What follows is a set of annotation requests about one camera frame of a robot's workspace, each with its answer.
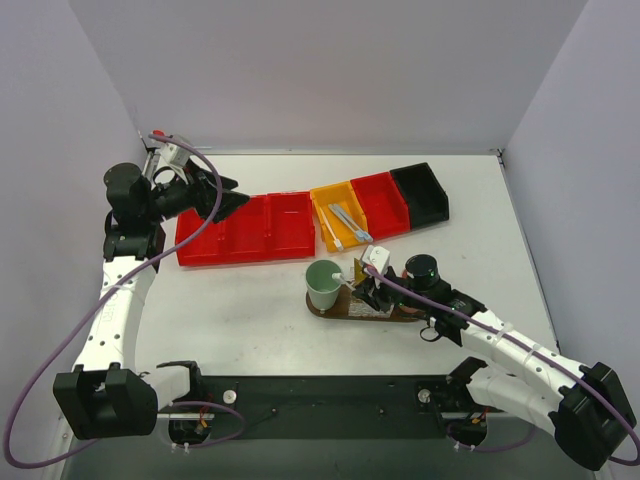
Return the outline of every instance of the wall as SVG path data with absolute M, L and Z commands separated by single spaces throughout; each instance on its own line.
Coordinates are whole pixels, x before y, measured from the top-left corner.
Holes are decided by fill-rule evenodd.
M 640 415 L 640 4 L 591 0 L 506 149 L 563 352 L 617 370 Z M 621 452 L 635 458 L 631 443 Z M 616 469 L 618 479 L 638 472 Z
M 142 131 L 399 154 L 504 147 L 586 0 L 70 3 Z
M 0 16 L 0 418 L 35 368 L 97 299 L 102 175 L 144 151 L 122 101 L 63 0 L 4 2 Z M 14 454 L 46 458 L 55 371 L 16 424 Z M 0 461 L 0 478 L 40 478 Z

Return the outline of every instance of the white table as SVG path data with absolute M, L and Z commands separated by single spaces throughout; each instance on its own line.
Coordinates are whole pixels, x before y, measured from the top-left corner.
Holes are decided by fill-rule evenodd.
M 251 155 L 210 157 L 238 190 L 308 190 L 427 161 L 449 195 L 451 218 L 386 239 L 392 265 L 412 255 L 438 260 L 441 276 L 503 320 L 556 349 L 525 242 L 494 156 Z M 175 220 L 165 225 L 167 245 Z M 316 258 L 329 257 L 316 225 Z M 361 249 L 331 258 L 348 271 Z M 206 375 L 446 374 L 472 353 L 443 339 L 425 343 L 424 322 L 326 320 L 305 305 L 313 259 L 200 269 L 165 259 L 144 309 L 138 370 L 196 360 Z

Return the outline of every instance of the green cup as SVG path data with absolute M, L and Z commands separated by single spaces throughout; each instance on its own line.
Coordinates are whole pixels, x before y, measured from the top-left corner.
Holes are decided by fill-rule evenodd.
M 340 292 L 340 283 L 331 277 L 334 273 L 342 273 L 337 264 L 331 260 L 316 260 L 305 274 L 311 304 L 323 313 L 333 307 Z

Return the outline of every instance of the orange object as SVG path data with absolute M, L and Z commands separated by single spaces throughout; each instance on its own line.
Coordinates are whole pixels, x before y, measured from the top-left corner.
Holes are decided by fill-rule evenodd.
M 322 241 L 327 246 L 327 250 L 330 252 L 338 251 L 333 243 L 333 236 L 329 232 L 323 216 L 320 214 L 320 209 L 322 209 L 326 215 L 333 232 L 340 242 L 342 242 L 344 248 L 366 245 L 365 243 L 360 243 L 353 232 L 329 210 L 329 204 L 337 203 L 353 218 L 362 230 L 367 231 L 367 217 L 358 202 L 358 197 L 356 197 L 351 182 L 342 182 L 326 187 L 314 188 L 310 193 L 316 217 L 318 217 L 318 221 L 320 222 Z

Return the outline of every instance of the purple cable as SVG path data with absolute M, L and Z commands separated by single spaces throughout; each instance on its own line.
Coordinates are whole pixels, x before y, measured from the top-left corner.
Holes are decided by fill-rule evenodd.
M 49 355 L 47 357 L 47 359 L 44 361 L 44 363 L 38 367 L 38 369 L 31 376 L 31 378 L 29 378 L 29 380 L 27 380 L 26 385 L 24 386 L 22 391 L 18 394 L 18 398 L 16 399 L 14 404 L 11 406 L 11 409 L 9 410 L 9 414 L 7 415 L 7 423 L 5 424 L 4 433 L 3 433 L 3 436 L 2 436 L 2 450 L 3 450 L 3 453 L 4 453 L 4 458 L 5 458 L 5 460 L 7 461 L 7 463 L 9 465 L 12 465 L 12 466 L 14 466 L 16 468 L 32 469 L 32 468 L 48 467 L 49 465 L 53 465 L 54 463 L 60 462 L 62 460 L 65 460 L 65 459 L 71 457 L 72 455 L 75 455 L 76 453 L 82 452 L 83 450 L 89 448 L 91 445 L 95 444 L 98 441 L 97 439 L 96 440 L 90 440 L 89 442 L 87 442 L 84 445 L 76 448 L 75 450 L 71 450 L 71 451 L 69 451 L 67 453 L 64 453 L 62 455 L 59 455 L 57 457 L 50 458 L 48 460 L 43 460 L 41 462 L 33 462 L 33 463 L 21 462 L 20 460 L 17 460 L 16 458 L 14 458 L 14 456 L 11 454 L 11 430 L 13 429 L 13 424 L 16 421 L 16 417 L 18 416 L 18 412 L 20 411 L 20 407 L 24 403 L 25 398 L 27 398 L 27 395 L 29 394 L 29 392 L 31 391 L 31 389 L 33 388 L 35 383 L 42 376 L 42 374 L 49 367 L 49 365 L 51 365 L 53 363 L 53 361 L 58 357 L 58 355 L 60 355 L 60 353 L 62 353 L 62 351 L 71 343 L 71 341 L 76 337 L 76 335 L 78 335 L 78 333 L 80 333 L 80 331 L 84 328 L 84 326 L 93 319 L 93 317 L 104 306 L 104 304 L 107 303 L 107 301 L 111 298 L 111 296 L 115 292 L 117 292 L 119 290 L 119 286 L 124 285 L 125 283 L 127 283 L 130 279 L 132 279 L 134 276 L 136 276 L 138 273 L 140 273 L 145 268 L 147 268 L 147 267 L 151 266 L 152 264 L 162 260 L 163 258 L 171 255 L 172 253 L 176 252 L 180 248 L 184 247 L 185 245 L 187 245 L 188 243 L 193 241 L 213 221 L 213 217 L 215 217 L 216 213 L 218 212 L 218 209 L 220 208 L 220 203 L 222 203 L 222 180 L 220 178 L 220 175 L 216 171 L 215 167 L 207 159 L 207 157 L 205 157 L 202 153 L 197 151 L 191 145 L 188 145 L 188 144 L 186 144 L 184 142 L 180 142 L 180 141 L 175 140 L 173 138 L 165 137 L 165 136 L 162 136 L 162 135 L 153 135 L 153 134 L 149 135 L 149 138 L 151 138 L 153 140 L 157 140 L 158 142 L 172 143 L 172 144 L 174 144 L 174 145 L 176 145 L 176 146 L 178 146 L 180 148 L 184 148 L 185 150 L 191 152 L 193 155 L 195 155 L 200 160 L 202 160 L 204 162 L 204 164 L 207 167 L 209 167 L 209 170 L 211 170 L 211 173 L 213 174 L 213 178 L 216 181 L 216 190 L 217 190 L 217 192 L 216 192 L 216 201 L 215 201 L 215 204 L 213 205 L 213 209 L 211 209 L 211 213 L 209 214 L 207 219 L 204 221 L 204 223 L 200 226 L 200 228 L 198 228 L 195 232 L 193 232 L 191 235 L 189 235 L 187 238 L 185 238 L 178 245 L 174 245 L 169 250 L 167 250 L 165 252 L 162 252 L 162 253 L 156 255 L 153 258 L 150 258 L 149 260 L 147 260 L 144 263 L 141 263 L 136 268 L 131 270 L 129 273 L 124 275 L 120 280 L 118 280 L 115 283 L 115 285 L 107 293 L 105 293 L 100 298 L 100 300 L 98 300 L 96 305 L 93 308 L 91 308 L 84 317 L 82 317 L 82 320 L 80 320 L 80 323 L 78 323 L 78 325 L 76 325 L 75 328 L 73 330 L 71 330 L 71 333 L 69 333 L 69 335 L 51 353 L 51 355 Z
M 210 407 L 215 408 L 216 410 L 221 410 L 223 412 L 230 413 L 234 417 L 238 418 L 242 422 L 242 426 L 238 429 L 237 432 L 231 433 L 225 437 L 215 438 L 209 442 L 200 443 L 197 445 L 189 445 L 189 448 L 207 448 L 213 445 L 218 445 L 219 443 L 226 442 L 227 440 L 233 440 L 234 438 L 238 438 L 240 435 L 244 433 L 244 429 L 247 427 L 247 421 L 240 414 L 240 412 L 235 411 L 232 408 L 225 407 L 224 405 L 220 405 L 219 403 L 211 403 L 211 402 L 176 402 L 171 405 L 172 407 Z M 177 447 L 184 448 L 183 445 L 176 445 Z
M 449 438 L 451 438 L 452 440 L 455 440 L 455 438 L 451 436 L 451 425 L 452 425 L 451 423 L 447 425 L 447 435 L 449 435 Z M 533 440 L 533 437 L 535 437 L 536 435 L 537 428 L 535 425 L 529 425 L 529 427 L 530 428 L 529 428 L 529 431 L 527 432 L 527 435 L 522 440 L 518 440 L 515 443 L 510 443 L 509 445 L 501 445 L 499 447 L 476 447 L 474 445 L 473 447 L 471 447 L 470 445 L 465 445 L 464 443 L 460 443 L 460 442 L 458 442 L 458 445 L 460 445 L 465 450 L 469 450 L 475 453 L 508 452 L 509 450 L 515 450 L 516 448 L 520 448 L 526 445 L 527 443 L 529 443 L 531 440 Z
M 455 315 L 456 317 L 459 317 L 459 318 L 465 320 L 466 322 L 468 322 L 468 323 L 470 323 L 472 325 L 475 325 L 476 327 L 479 327 L 479 328 L 481 328 L 481 329 L 483 329 L 483 330 L 485 330 L 487 332 L 490 332 L 490 333 L 493 333 L 493 334 L 497 334 L 499 332 L 497 329 L 495 329 L 493 327 L 490 327 L 489 325 L 485 325 L 484 323 L 479 322 L 478 320 L 474 320 L 473 318 L 469 317 L 468 315 L 465 315 L 464 313 L 462 313 L 462 312 L 460 312 L 458 310 L 453 310 L 450 307 L 447 307 L 446 305 L 442 305 L 441 303 L 434 302 L 433 300 L 430 300 L 430 299 L 428 299 L 426 297 L 423 297 L 422 295 L 418 295 L 417 293 L 414 293 L 411 290 L 408 290 L 408 289 L 398 285 L 397 283 L 392 282 L 388 278 L 385 278 L 383 275 L 380 275 L 377 270 L 375 270 L 375 269 L 373 269 L 371 267 L 367 267 L 367 272 L 369 272 L 369 275 L 371 275 L 372 277 L 380 280 L 385 285 L 388 285 L 391 288 L 396 289 L 397 291 L 403 293 L 404 295 L 406 295 L 408 297 L 411 297 L 411 298 L 413 298 L 413 299 L 415 299 L 415 300 L 417 300 L 419 302 L 422 302 L 422 303 L 424 303 L 426 305 L 429 305 L 430 307 L 436 308 L 438 310 L 442 310 L 444 312 L 451 313 L 451 314 Z M 629 422 L 627 422 L 627 420 L 620 414 L 620 412 L 618 412 L 615 409 L 615 407 L 613 405 L 611 405 L 611 403 L 609 403 L 609 401 L 606 398 L 604 398 L 598 391 L 596 391 L 593 387 L 591 387 L 591 385 L 587 384 L 584 380 L 582 380 L 581 378 L 579 378 L 576 375 L 574 375 L 573 373 L 571 373 L 569 370 L 564 368 L 562 365 L 560 365 L 559 363 L 553 361 L 551 358 L 545 357 L 540 352 L 537 352 L 537 351 L 533 350 L 528 345 L 526 345 L 525 343 L 521 342 L 520 340 L 518 340 L 514 336 L 509 335 L 508 333 L 505 333 L 502 336 L 502 338 L 506 338 L 511 343 L 513 343 L 516 346 L 520 347 L 521 349 L 523 349 L 527 353 L 531 352 L 531 354 L 534 357 L 538 358 L 539 360 L 542 360 L 544 363 L 549 365 L 551 368 L 555 368 L 560 373 L 563 373 L 564 375 L 569 377 L 571 380 L 576 382 L 578 385 L 580 385 L 587 392 L 589 392 L 591 395 L 593 395 L 593 397 L 596 400 L 598 400 L 598 402 L 600 402 L 604 408 L 607 409 L 607 411 L 613 416 L 613 418 L 615 418 L 620 423 L 620 425 L 622 425 L 622 427 L 627 431 L 627 433 L 631 437 L 631 440 L 633 440 L 633 443 L 636 446 L 637 454 L 636 454 L 636 459 L 635 460 L 625 460 L 623 458 L 617 458 L 617 457 L 609 457 L 609 460 L 611 460 L 613 463 L 618 463 L 620 465 L 625 465 L 625 466 L 628 466 L 628 467 L 637 467 L 638 465 L 640 465 L 640 438 L 638 437 L 636 432 L 633 431 L 633 427 L 631 425 L 629 425 Z

